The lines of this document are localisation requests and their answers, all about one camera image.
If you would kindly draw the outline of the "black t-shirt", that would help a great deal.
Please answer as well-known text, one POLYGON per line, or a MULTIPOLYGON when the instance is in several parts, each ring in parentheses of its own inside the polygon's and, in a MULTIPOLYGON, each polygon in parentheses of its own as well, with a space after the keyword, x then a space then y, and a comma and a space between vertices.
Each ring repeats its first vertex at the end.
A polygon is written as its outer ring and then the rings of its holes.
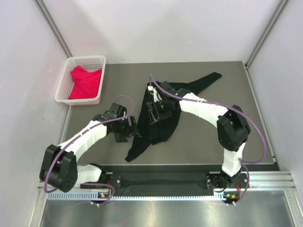
MULTIPOLYGON (((222 74, 213 72, 198 80, 189 83, 170 82, 169 84, 179 90, 185 88, 198 95, 200 92, 211 86, 222 77, 222 74)), ((125 161, 131 162, 139 157, 150 145, 166 142, 174 133, 181 115, 180 110, 175 110, 171 117, 160 122, 150 124, 150 116, 147 102, 152 101, 153 97, 145 90, 141 111, 137 120, 137 126, 141 137, 134 137, 131 148, 125 158, 125 161)))

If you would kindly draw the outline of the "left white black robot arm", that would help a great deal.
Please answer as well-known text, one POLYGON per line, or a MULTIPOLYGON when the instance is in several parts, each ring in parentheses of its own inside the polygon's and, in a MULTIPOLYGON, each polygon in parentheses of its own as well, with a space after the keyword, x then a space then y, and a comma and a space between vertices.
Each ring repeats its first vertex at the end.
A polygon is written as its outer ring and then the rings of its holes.
POLYGON ((74 186, 87 183, 93 183, 99 188, 105 186, 107 175, 101 166, 80 166, 78 160, 109 134, 114 135, 117 143, 127 142, 130 137, 141 137, 135 117, 127 112, 126 107, 113 103, 108 111, 96 115, 72 138, 46 148, 39 174, 45 192, 50 193, 47 188, 49 185, 62 192, 69 192, 74 186))

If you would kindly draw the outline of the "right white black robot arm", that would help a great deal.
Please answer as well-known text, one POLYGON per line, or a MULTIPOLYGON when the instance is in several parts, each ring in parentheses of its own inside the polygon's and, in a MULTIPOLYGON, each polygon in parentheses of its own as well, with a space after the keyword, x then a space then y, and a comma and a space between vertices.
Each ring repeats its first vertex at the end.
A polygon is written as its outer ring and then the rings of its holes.
POLYGON ((217 129, 220 145, 223 147, 223 164, 220 173, 207 179, 208 188, 222 192, 238 182, 241 173, 242 153, 250 134, 250 127, 238 106, 235 111, 214 104, 207 104, 193 92, 181 88, 176 90, 168 82, 147 86, 152 100, 147 103, 151 123, 172 117, 174 111, 193 114, 217 129))

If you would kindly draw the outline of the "crumpled red t-shirt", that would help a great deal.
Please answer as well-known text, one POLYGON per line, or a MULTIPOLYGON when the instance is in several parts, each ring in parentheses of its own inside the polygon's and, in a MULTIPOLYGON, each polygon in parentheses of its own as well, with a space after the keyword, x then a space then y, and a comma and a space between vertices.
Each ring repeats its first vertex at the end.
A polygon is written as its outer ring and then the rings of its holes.
POLYGON ((98 95, 102 69, 88 72, 81 66, 71 71, 71 78, 74 82, 69 99, 89 99, 98 95))

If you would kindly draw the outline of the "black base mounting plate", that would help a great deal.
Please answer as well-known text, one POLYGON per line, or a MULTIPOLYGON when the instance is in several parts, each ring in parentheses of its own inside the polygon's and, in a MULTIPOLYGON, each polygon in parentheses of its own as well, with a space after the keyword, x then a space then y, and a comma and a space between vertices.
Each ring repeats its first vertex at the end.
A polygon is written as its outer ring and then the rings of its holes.
MULTIPOLYGON (((211 195, 207 179, 220 173, 220 165, 102 165, 104 183, 115 189, 116 196, 202 196, 211 195)), ((223 191, 245 189, 245 171, 235 184, 223 191)))

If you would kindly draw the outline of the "white perforated plastic basket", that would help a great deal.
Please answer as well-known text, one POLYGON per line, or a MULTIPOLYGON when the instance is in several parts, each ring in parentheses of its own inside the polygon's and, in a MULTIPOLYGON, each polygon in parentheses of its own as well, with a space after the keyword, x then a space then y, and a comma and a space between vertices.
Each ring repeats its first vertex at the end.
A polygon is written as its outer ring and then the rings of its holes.
POLYGON ((98 104, 105 67, 103 55, 68 58, 59 78, 55 101, 67 105, 98 104))

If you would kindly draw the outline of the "aluminium frame rail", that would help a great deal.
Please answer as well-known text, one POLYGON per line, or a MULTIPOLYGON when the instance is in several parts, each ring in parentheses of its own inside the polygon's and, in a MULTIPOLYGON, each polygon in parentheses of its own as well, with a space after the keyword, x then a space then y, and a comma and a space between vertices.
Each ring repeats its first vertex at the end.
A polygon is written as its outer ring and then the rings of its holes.
POLYGON ((290 172, 250 172, 249 191, 293 191, 296 186, 290 172))

